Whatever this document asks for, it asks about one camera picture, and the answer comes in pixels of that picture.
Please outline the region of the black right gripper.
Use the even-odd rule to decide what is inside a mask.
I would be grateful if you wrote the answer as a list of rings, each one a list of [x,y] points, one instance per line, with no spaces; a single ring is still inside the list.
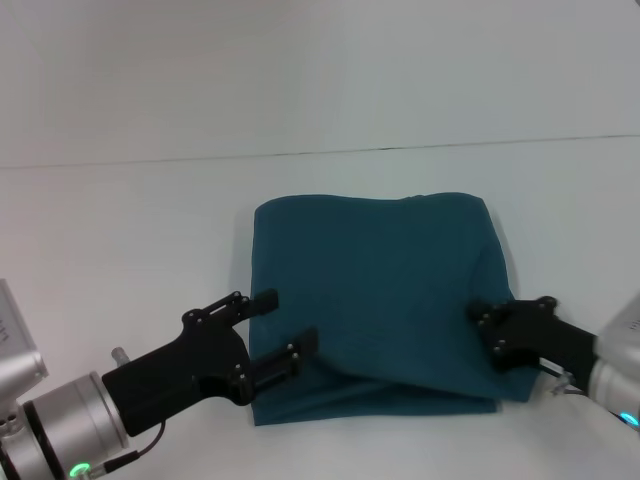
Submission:
[[[568,373],[570,384],[586,393],[598,360],[596,335],[561,320],[557,306],[551,296],[502,304],[475,299],[467,305],[466,315],[477,324],[494,369],[534,368],[546,360]]]

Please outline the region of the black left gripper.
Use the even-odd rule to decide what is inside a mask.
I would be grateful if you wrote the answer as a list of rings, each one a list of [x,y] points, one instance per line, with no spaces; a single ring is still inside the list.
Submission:
[[[251,360],[234,326],[279,308],[267,289],[250,298],[234,291],[182,316],[183,330],[172,342],[102,376],[130,436],[211,397],[246,406],[258,395],[297,377],[318,351],[315,327]]]

